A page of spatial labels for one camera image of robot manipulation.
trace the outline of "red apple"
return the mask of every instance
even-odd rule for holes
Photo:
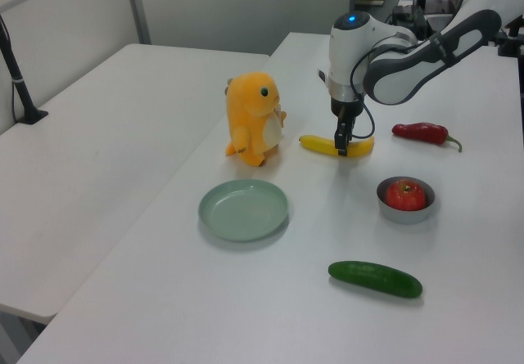
[[[403,178],[387,188],[386,204],[402,211],[422,210],[426,207],[426,195],[420,184]]]

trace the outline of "banana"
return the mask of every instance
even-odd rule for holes
[[[325,137],[317,137],[316,135],[303,135],[299,138],[301,145],[311,151],[328,155],[338,155],[338,150],[335,148],[335,142],[332,139]],[[363,141],[350,142],[347,145],[348,157],[360,157],[371,152],[375,143],[374,137],[369,137]]]

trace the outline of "gray bowl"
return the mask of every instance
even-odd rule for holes
[[[403,178],[407,178],[408,180],[412,180],[422,186],[422,189],[424,190],[424,193],[426,194],[426,207],[422,210],[417,211],[402,211],[398,209],[393,209],[392,207],[388,206],[386,204],[386,191],[387,188],[396,182],[397,180],[401,180]],[[380,211],[382,214],[389,220],[397,223],[403,223],[404,225],[411,225],[414,223],[418,223],[423,221],[427,218],[427,216],[433,211],[435,208],[435,192],[433,191],[433,188],[426,182],[423,182],[422,180],[418,180],[417,178],[409,178],[406,176],[397,176],[395,178],[387,178],[383,182],[381,182],[377,187],[377,197],[378,197],[378,206],[380,207]]]

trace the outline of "stuffed animal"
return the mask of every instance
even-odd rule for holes
[[[277,85],[264,72],[250,72],[230,79],[225,93],[231,137],[226,155],[238,153],[249,165],[264,165],[264,153],[282,139],[286,118]]]

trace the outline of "cucumber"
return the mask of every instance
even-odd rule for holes
[[[329,266],[329,274],[344,282],[414,299],[422,294],[422,284],[414,276],[376,263],[345,261]]]

